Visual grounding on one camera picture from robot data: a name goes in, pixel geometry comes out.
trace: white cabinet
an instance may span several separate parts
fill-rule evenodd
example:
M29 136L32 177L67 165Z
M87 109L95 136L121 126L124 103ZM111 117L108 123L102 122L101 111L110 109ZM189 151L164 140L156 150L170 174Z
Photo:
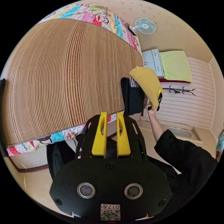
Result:
M144 67L151 68L159 79L164 79L163 65L160 58L159 50L153 49L142 52Z

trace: colorful bedsheet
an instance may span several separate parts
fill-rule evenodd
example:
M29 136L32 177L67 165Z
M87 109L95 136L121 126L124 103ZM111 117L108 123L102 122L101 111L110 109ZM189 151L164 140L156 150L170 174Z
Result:
M137 50L141 54L141 48L139 44L139 40L137 36L133 36L130 31L124 26L128 23L122 19L121 17L115 15L114 13L107 11L107 16L100 16L93 13L85 12L89 5L87 4L69 4L64 6L51 14L47 15L38 23L42 23L44 21L50 19L58 19L58 18L69 18L85 21L88 23L93 23L98 26L101 26L112 33L119 36L121 39L130 44L135 50Z
M117 114L116 113L112 114L112 115L108 116L107 123L115 121L116 119L117 119ZM46 136L44 138L25 142L25 143L18 144L15 146L9 146L9 147L7 147L7 152L9 154L9 156L15 156L15 155L19 155L19 154L25 153L25 152L34 152L42 146L45 146L48 144L53 144L55 142L64 141L66 139L72 139L75 136L81 134L84 127L85 127L85 124L77 125L76 127L57 132L55 134Z

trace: black jacket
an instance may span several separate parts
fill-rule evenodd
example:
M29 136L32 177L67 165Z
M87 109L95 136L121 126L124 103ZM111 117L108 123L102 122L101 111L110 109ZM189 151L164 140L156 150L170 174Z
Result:
M148 160L160 167L166 174L173 192L171 200L164 210L149 219L149 223L157 222L183 207L204 186L213 173L217 160L202 147L189 141L177 139L170 130L166 130L155 146L156 152L175 169L148 157Z

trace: yellow-green towel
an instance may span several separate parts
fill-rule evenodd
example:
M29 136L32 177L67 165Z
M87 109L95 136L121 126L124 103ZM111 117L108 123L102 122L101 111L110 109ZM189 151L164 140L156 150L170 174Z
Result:
M150 68L136 67L132 69L129 74L140 85L142 90L152 104L152 109L156 109L159 106L158 94L161 89L162 95L164 90L162 89L159 79L156 73Z
M167 80L192 82L192 73L184 51L160 52L164 76Z

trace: screw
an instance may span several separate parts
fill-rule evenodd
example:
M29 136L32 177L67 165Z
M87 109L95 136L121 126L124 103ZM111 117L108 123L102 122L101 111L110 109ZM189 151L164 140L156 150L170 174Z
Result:
M159 203L159 206L160 206L160 207L163 207L165 204L166 204L166 200L162 200L162 201Z
M61 204L62 204L62 202L61 202L61 200L60 200L59 198L56 198L54 201L55 201L55 203L58 204L58 205L61 205Z
M114 164L112 162L107 163L106 167L108 169L112 169L114 167Z

